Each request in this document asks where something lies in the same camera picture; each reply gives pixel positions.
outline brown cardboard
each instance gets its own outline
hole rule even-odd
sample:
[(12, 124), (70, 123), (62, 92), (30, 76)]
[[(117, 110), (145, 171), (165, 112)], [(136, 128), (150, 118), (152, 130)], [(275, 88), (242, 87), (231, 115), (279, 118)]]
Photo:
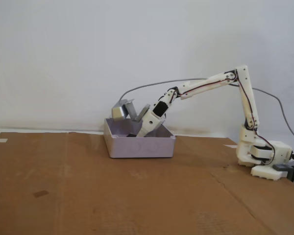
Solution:
[(1, 133), (0, 235), (294, 235), (294, 184), (252, 177), (229, 139), (111, 159), (101, 135)]

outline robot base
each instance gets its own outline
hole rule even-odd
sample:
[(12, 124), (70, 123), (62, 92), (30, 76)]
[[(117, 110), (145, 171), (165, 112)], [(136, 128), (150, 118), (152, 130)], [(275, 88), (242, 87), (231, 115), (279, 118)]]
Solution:
[(252, 176), (258, 176), (260, 178), (266, 178), (268, 180), (278, 180), (282, 177), (287, 177), (286, 171), (277, 171), (270, 166), (257, 165), (251, 169)]

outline wall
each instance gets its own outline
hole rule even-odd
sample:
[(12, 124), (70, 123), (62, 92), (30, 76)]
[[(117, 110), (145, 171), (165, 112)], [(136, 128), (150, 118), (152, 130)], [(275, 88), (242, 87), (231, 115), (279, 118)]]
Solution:
[[(294, 0), (0, 0), (0, 127), (101, 130), (128, 89), (242, 64), (294, 128)], [(140, 109), (174, 85), (125, 98)], [(294, 147), (276, 100), (255, 97), (260, 133)], [(233, 87), (177, 100), (167, 116), (176, 132), (235, 141), (244, 121)]]

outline robotic arm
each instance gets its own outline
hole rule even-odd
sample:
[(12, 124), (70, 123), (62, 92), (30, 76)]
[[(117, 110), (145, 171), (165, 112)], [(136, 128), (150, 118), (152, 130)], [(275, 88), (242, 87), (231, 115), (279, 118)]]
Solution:
[(277, 180), (288, 173), (276, 165), (286, 164), (292, 149), (280, 141), (267, 141), (258, 134), (259, 118), (247, 66), (240, 66), (232, 71), (220, 73), (204, 81), (188, 81), (170, 88), (163, 97), (154, 103), (142, 117), (143, 124), (137, 137), (157, 129), (165, 120), (165, 113), (173, 101), (182, 100), (195, 94), (238, 82), (242, 97), (245, 124), (241, 125), (240, 140), (236, 154), (240, 165), (254, 166), (251, 174)]

